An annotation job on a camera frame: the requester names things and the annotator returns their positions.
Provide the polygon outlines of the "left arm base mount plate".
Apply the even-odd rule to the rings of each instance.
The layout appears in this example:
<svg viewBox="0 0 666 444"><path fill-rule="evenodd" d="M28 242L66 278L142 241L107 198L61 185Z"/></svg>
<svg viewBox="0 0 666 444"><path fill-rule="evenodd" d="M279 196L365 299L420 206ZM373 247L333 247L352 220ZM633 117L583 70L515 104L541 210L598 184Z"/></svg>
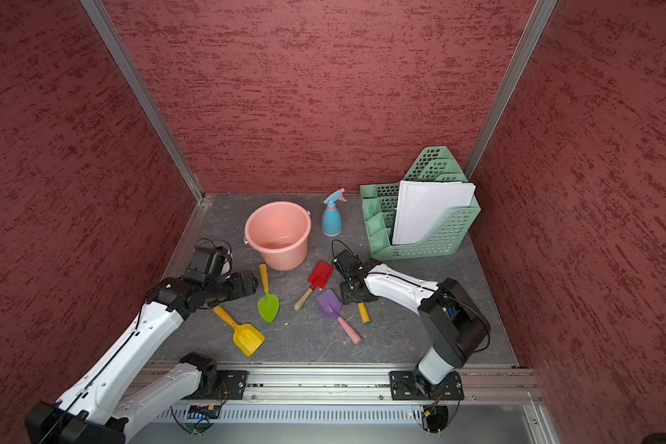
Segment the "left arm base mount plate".
<svg viewBox="0 0 666 444"><path fill-rule="evenodd" d="M205 399L241 401L249 373L244 370L218 370L203 374L201 386Z"/></svg>

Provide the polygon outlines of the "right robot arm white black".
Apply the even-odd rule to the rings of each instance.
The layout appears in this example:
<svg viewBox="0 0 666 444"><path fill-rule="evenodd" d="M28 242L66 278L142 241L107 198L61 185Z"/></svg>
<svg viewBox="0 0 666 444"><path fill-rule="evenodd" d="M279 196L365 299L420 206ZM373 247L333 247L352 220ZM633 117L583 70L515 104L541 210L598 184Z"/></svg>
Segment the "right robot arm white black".
<svg viewBox="0 0 666 444"><path fill-rule="evenodd" d="M463 367L490 339L490 323L464 287L454 279L425 281L405 275L379 260L366 262L349 251L335 255L333 266L342 275L343 295L355 303L387 299L418 315L430 349L412 371L407 386L430 397L444 379Z"/></svg>

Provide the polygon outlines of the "yellow plastic scoop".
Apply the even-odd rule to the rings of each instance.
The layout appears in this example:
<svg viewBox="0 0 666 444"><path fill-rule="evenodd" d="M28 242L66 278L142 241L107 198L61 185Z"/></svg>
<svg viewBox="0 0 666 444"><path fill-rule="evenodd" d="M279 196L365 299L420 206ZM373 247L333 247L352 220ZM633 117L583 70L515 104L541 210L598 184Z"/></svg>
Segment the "yellow plastic scoop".
<svg viewBox="0 0 666 444"><path fill-rule="evenodd" d="M252 356L265 342L265 336L251 324L238 324L221 306L213 312L233 329L233 343L248 357Z"/></svg>

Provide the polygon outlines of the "blue fork rake yellow handle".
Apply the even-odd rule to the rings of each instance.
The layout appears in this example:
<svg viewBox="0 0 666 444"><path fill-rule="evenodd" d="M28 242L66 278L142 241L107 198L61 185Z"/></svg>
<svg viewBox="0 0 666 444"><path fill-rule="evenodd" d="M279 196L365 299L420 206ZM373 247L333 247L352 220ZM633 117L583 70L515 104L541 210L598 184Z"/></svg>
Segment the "blue fork rake yellow handle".
<svg viewBox="0 0 666 444"><path fill-rule="evenodd" d="M357 303L358 310L359 310L359 315L361 318L361 321L364 325L370 325L371 324L371 318L368 313L368 310L366 308L365 303Z"/></svg>

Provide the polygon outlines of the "red shovel wooden handle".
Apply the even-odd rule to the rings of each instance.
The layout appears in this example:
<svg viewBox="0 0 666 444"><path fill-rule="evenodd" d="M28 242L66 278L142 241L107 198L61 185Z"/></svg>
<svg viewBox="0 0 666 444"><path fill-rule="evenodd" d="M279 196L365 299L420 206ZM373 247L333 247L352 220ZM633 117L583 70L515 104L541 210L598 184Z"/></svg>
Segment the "red shovel wooden handle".
<svg viewBox="0 0 666 444"><path fill-rule="evenodd" d="M308 283L310 284L309 289L295 303L295 305L294 305L294 310L295 311L299 311L299 310L302 309L302 307L305 304L305 302L307 301L307 299L311 296L311 294L316 289L322 289L326 286L327 281L329 280L329 277L332 274L333 269L334 269L333 265L328 264L328 263L323 262L323 261L319 261L316 264L312 273L310 274L309 278L307 279Z"/></svg>

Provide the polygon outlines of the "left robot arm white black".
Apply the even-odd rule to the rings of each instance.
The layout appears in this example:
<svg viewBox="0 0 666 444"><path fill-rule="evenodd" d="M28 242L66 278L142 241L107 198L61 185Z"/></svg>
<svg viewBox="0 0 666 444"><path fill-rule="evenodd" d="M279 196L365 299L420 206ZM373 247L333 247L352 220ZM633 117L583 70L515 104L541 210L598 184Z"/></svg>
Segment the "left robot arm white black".
<svg viewBox="0 0 666 444"><path fill-rule="evenodd" d="M32 443L127 443L166 408L189 398L223 399L234 385L216 361L188 353L155 382L127 389L161 344L200 309L214 309L256 293L250 270L232 269L227 246L199 247L179 277L161 280L139 314L108 351L54 403L37 403L24 423Z"/></svg>

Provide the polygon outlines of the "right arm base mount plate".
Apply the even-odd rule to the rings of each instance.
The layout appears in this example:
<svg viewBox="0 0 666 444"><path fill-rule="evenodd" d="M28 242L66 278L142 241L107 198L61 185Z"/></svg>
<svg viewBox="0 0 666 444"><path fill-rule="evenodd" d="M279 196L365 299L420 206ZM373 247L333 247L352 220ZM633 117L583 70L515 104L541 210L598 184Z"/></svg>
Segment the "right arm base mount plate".
<svg viewBox="0 0 666 444"><path fill-rule="evenodd" d="M391 397L394 401L463 401L461 376L452 371L440 383L427 381L417 370L391 371Z"/></svg>

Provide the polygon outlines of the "purple shovel pink handle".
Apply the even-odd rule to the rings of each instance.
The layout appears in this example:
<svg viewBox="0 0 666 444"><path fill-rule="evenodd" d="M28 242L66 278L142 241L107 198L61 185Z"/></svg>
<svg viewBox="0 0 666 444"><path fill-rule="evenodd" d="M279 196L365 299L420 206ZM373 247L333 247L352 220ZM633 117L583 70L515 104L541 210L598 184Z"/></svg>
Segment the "purple shovel pink handle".
<svg viewBox="0 0 666 444"><path fill-rule="evenodd" d="M362 341L360 335L342 317L342 303L334 290L323 290L316 297L316 307L326 318L336 320L354 344L359 344Z"/></svg>

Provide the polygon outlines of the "teal pink spray bottle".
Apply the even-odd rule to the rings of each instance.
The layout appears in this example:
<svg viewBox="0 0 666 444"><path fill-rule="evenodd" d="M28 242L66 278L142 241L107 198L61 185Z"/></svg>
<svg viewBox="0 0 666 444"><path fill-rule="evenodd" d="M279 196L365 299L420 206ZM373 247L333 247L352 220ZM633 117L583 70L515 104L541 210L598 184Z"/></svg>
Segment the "teal pink spray bottle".
<svg viewBox="0 0 666 444"><path fill-rule="evenodd" d="M323 214L321 228L322 232L331 238L337 237L342 233L342 216L337 208L337 203L338 201L346 202L344 192L344 188L338 189L324 200L326 209Z"/></svg>

